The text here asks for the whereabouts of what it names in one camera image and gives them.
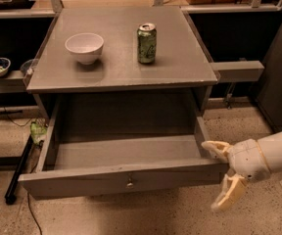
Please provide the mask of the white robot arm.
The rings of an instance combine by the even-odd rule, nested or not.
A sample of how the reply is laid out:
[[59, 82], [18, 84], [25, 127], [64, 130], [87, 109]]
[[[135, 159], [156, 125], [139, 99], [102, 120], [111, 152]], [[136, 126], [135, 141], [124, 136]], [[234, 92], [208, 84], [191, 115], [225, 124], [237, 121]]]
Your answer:
[[282, 131], [234, 145], [224, 141], [204, 141], [202, 147], [229, 164], [221, 192], [211, 204], [213, 212], [229, 210], [245, 195], [249, 183], [269, 179], [272, 173], [282, 171]]

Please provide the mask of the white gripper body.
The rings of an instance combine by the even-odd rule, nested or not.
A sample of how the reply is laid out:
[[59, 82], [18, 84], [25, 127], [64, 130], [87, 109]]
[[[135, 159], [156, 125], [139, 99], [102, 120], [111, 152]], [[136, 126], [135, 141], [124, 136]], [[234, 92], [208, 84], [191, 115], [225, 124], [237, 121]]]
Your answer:
[[259, 143], [254, 139], [239, 142], [228, 149], [230, 168], [248, 182], [259, 182], [270, 178], [270, 169]]

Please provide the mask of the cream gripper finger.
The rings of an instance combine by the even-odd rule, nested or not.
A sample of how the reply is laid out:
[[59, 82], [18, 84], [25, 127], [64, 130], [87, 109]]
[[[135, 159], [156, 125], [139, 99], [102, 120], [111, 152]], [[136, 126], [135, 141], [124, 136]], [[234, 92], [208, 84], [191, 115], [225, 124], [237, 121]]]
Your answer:
[[225, 174], [222, 180], [221, 192], [211, 204], [213, 212], [224, 212], [236, 204], [246, 193], [248, 181], [239, 174]]
[[220, 161], [227, 163], [228, 150], [232, 145], [224, 141], [204, 141], [202, 147], [209, 152], [215, 153], [215, 157]]

